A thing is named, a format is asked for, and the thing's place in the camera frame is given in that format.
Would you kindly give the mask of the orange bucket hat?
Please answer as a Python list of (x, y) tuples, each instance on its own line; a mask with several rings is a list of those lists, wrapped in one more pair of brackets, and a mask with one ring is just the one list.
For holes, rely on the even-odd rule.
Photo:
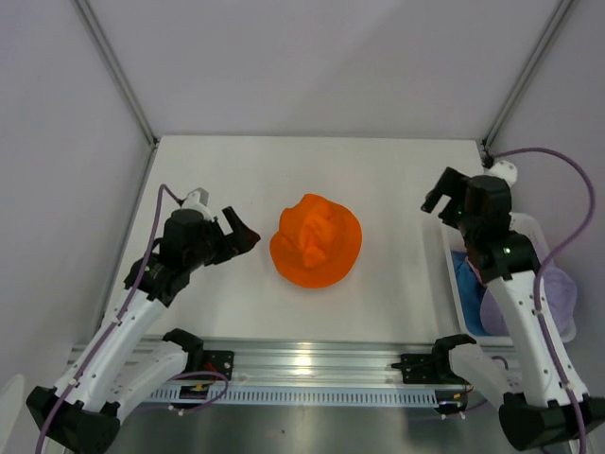
[(347, 207), (306, 194), (286, 208), (269, 242), (273, 265), (301, 288), (327, 288), (353, 269), (363, 244), (357, 217)]

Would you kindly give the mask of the purple bucket hat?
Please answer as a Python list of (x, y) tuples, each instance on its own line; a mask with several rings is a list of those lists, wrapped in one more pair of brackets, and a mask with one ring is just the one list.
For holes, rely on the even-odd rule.
[[(544, 271), (544, 292), (559, 333), (563, 334), (573, 321), (578, 288), (573, 279), (556, 266)], [(507, 337), (504, 316), (494, 297), (481, 283), (478, 284), (478, 314), (482, 328), (490, 336)]]

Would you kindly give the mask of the pink bucket hat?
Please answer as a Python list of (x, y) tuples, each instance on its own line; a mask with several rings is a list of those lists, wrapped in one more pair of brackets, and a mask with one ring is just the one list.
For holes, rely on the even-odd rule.
[(475, 278), (476, 278), (477, 282), (482, 287), (486, 288), (487, 284), (482, 279), (479, 269), (471, 262), (469, 255), (466, 255), (464, 260), (465, 260), (466, 265), (471, 270), (471, 272), (475, 275)]

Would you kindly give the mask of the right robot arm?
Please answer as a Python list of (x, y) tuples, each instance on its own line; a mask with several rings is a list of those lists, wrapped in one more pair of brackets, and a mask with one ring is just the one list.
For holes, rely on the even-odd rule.
[(435, 340), (428, 354), (402, 354), (394, 369), (406, 384), (470, 385), (497, 410), (500, 427), (519, 451), (576, 440), (604, 422), (604, 400), (590, 395), (568, 357), (546, 298), (540, 261), (531, 240), (511, 229), (508, 182), (446, 168), (422, 209), (434, 210), (459, 231), (470, 262), (494, 297), (509, 330), (521, 370), (513, 389), (507, 370), (465, 334)]

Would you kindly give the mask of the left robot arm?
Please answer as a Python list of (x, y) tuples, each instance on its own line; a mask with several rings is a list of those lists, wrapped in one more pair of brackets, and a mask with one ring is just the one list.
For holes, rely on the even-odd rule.
[(260, 236), (227, 207), (231, 232), (199, 209), (182, 207), (153, 235), (124, 281), (117, 309), (107, 315), (70, 369), (50, 388), (37, 386), (26, 407), (40, 430), (35, 450), (50, 439), (74, 453), (104, 453), (127, 417), (165, 382), (229, 378), (206, 370), (204, 342), (179, 328), (166, 333), (147, 360), (122, 372), (147, 330), (158, 321), (201, 267), (250, 252)]

